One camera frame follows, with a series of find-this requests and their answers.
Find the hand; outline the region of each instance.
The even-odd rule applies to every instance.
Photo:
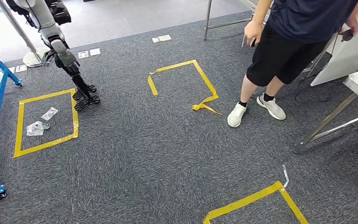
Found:
[[[250,45],[253,38],[256,38],[255,43],[260,42],[262,36],[262,24],[255,21],[250,21],[244,28],[244,34],[246,36],[246,45]]]
[[[356,16],[349,17],[346,20],[345,24],[353,30],[353,36],[355,36],[356,33],[358,33],[358,20],[356,19]],[[340,28],[338,34],[342,35],[342,28]]]

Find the cable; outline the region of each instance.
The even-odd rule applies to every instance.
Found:
[[[338,38],[338,35],[336,35],[336,39],[334,40],[333,49],[331,50],[331,55],[333,55],[334,48],[335,48],[336,43],[337,43],[337,38]],[[310,78],[315,77],[318,73],[316,73],[315,75],[312,75],[312,76],[310,76],[310,77],[307,77],[307,78],[302,78],[302,79],[298,82],[298,84],[297,84],[297,93],[296,93],[296,95],[294,96],[294,100],[295,100],[296,102],[298,102],[298,103],[300,103],[300,104],[305,104],[305,103],[308,103],[308,102],[310,102],[310,101],[312,100],[312,99],[310,99],[310,100],[308,100],[308,101],[300,102],[300,101],[297,100],[297,97],[298,97],[298,95],[301,93],[301,90],[299,89],[299,88],[300,88],[300,84],[301,84],[302,82],[304,82],[305,80],[307,80],[307,79],[310,79]],[[330,99],[331,99],[331,97],[330,97],[330,98],[327,98],[327,99],[324,99],[324,100],[319,100],[319,99],[315,99],[315,100],[317,100],[317,101],[319,101],[319,102],[328,102]]]
[[[27,3],[29,9],[31,10],[32,14],[34,14],[34,17],[36,18],[36,20],[38,21],[39,24],[39,28],[38,28],[38,32],[41,31],[41,22],[39,21],[38,17],[36,16],[35,12],[33,11],[31,5],[29,4],[28,0],[25,0],[25,2]]]

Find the navy t-shirt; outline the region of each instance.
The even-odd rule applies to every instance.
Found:
[[[268,22],[280,35],[302,43],[328,40],[358,0],[275,0]]]

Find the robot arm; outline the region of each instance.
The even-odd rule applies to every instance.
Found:
[[[61,0],[7,0],[7,3],[39,30],[48,47],[58,54],[68,49],[59,25],[71,22],[71,17]]]
[[[47,62],[52,57],[59,68],[63,68],[77,86],[74,100],[79,100],[75,109],[80,111],[85,107],[98,104],[99,97],[91,93],[96,92],[93,85],[87,85],[80,76],[79,62],[70,52],[62,33],[61,24],[71,22],[71,17],[62,0],[6,0],[12,10],[25,16],[29,25],[38,29],[43,42],[50,48],[45,53],[43,61]]]

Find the black sock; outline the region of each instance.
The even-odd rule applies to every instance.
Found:
[[[267,95],[266,93],[264,93],[264,97],[263,97],[263,99],[264,99],[264,101],[265,101],[265,102],[268,102],[268,101],[270,101],[270,100],[273,100],[273,99],[274,99],[274,97],[269,96],[269,95]]]
[[[247,103],[247,102],[244,103],[244,102],[239,101],[239,104],[240,104],[241,106],[243,106],[243,107],[246,107],[246,105],[247,105],[248,103]]]

